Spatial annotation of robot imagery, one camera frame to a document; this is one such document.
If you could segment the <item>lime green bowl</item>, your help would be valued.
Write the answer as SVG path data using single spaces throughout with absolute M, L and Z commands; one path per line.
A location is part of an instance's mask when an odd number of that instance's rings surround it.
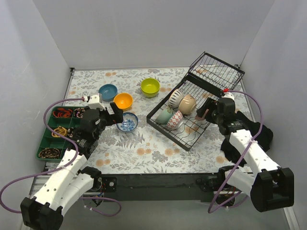
M 160 83 L 154 78 L 147 78 L 141 82 L 141 90 L 147 94 L 153 94 L 160 90 Z
M 144 91 L 144 90 L 142 90 L 142 93 L 147 98 L 153 98 L 159 93 L 159 91 L 158 90 L 157 91 Z

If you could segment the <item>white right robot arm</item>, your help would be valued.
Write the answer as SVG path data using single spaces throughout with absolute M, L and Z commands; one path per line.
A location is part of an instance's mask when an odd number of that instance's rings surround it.
M 253 175 L 242 172 L 237 165 L 222 167 L 216 176 L 216 199 L 222 190 L 235 187 L 250 197 L 259 212 L 291 207 L 294 204 L 294 173 L 274 162 L 256 142 L 247 124 L 235 113 L 233 95 L 206 99 L 197 114 L 217 124 L 220 133 L 251 168 Z

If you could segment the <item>blue floral white bowl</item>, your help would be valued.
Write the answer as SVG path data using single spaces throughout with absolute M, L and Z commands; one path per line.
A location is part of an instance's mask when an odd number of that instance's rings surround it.
M 129 133 L 136 129 L 138 122 L 138 117 L 134 113 L 125 112 L 123 113 L 123 122 L 117 123 L 116 126 L 120 131 Z

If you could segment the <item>blue ceramic bowl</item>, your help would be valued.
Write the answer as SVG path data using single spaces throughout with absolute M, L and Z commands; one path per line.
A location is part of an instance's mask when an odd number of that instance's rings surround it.
M 98 91 L 102 95 L 103 101 L 112 101 L 118 94 L 118 89 L 113 84 L 105 84 L 100 87 Z

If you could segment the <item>orange plastic bowl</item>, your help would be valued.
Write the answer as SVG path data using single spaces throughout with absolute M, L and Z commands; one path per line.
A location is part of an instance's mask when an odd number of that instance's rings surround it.
M 119 109 L 126 111 L 131 108 L 133 104 L 133 97 L 129 93 L 123 92 L 116 95 L 113 99 L 113 102 Z

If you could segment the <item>black wire dish rack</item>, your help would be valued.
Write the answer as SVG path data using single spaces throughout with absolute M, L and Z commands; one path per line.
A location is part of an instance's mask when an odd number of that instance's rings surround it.
M 233 90 L 244 75 L 245 72 L 238 65 L 233 66 L 203 52 L 190 65 L 187 73 L 174 89 L 180 89 L 184 95 L 190 94 L 196 100 L 196 109 L 199 109 L 206 99 L 217 100 L 222 96 L 224 89 Z M 210 123 L 205 120 L 197 120 L 197 113 L 194 110 L 192 114 L 184 115 L 182 124 L 175 130 L 170 130 L 166 128 L 166 125 L 159 124 L 155 117 L 167 108 L 170 96 L 171 93 L 147 115 L 147 123 L 181 148 L 189 151 Z

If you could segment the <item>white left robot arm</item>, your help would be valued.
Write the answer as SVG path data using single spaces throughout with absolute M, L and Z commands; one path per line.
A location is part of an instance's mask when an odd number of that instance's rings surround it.
M 73 129 L 72 144 L 49 179 L 32 198 L 21 202 L 24 225 L 34 230 L 58 230 L 68 209 L 87 191 L 104 192 L 101 172 L 85 166 L 107 126 L 123 122 L 123 111 L 110 104 L 113 114 L 101 103 L 89 103 L 80 125 Z

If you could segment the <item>pink patterned bowl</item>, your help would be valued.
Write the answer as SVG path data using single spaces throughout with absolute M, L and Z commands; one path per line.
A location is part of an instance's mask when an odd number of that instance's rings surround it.
M 196 115 L 195 119 L 197 121 L 203 121 L 203 120 L 205 120 L 205 117 L 206 117 L 206 113 L 204 113 L 202 116 Z

